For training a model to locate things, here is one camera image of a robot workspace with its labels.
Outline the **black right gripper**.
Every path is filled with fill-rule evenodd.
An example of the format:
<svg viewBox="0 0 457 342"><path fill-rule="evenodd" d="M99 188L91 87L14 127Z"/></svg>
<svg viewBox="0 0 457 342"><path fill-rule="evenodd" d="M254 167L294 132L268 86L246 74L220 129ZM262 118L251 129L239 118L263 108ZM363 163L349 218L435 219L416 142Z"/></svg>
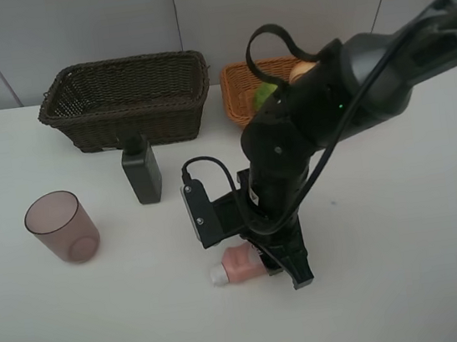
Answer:
<svg viewBox="0 0 457 342"><path fill-rule="evenodd" d="M308 173L309 162L304 161L280 171L254 166L236 174L242 211L248 221L239 233L241 238L250 247L250 254L262 259L270 276L287 273L294 289L306 287L314 278L296 202Z"/></svg>

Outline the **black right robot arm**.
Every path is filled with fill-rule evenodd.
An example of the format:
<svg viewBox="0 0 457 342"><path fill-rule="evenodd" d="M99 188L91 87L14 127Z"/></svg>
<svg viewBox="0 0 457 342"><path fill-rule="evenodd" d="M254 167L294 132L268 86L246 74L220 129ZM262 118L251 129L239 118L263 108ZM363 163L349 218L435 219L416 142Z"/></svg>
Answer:
<svg viewBox="0 0 457 342"><path fill-rule="evenodd" d="M261 251L268 272L287 273L302 288L313 274L300 204L339 141L403 113L416 84L457 66L457 0L434 0L396 33L335 39L316 54L278 25L257 33L278 36L312 69L291 81L246 63L275 90L241 135L250 163L237 174L249 221L242 236Z"/></svg>

